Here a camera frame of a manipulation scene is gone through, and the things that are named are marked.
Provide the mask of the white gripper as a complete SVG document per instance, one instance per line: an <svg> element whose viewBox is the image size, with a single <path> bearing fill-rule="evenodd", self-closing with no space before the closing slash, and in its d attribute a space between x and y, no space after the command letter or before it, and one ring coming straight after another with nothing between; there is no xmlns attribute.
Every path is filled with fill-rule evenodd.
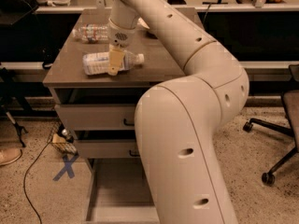
<svg viewBox="0 0 299 224"><path fill-rule="evenodd" d="M129 47L135 35L136 20L130 22L116 23L112 19L108 20L107 37L109 40L109 66L108 73L116 76L121 68L124 50Z"/></svg>

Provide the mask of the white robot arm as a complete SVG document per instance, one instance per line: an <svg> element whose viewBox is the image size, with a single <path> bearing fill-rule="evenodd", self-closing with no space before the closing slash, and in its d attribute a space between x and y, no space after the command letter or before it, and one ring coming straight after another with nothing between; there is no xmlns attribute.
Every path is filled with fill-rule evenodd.
<svg viewBox="0 0 299 224"><path fill-rule="evenodd" d="M130 33L144 20L183 71L147 90L135 136L160 224L238 224L213 146L249 95L240 62L164 0L114 0L109 22Z"/></svg>

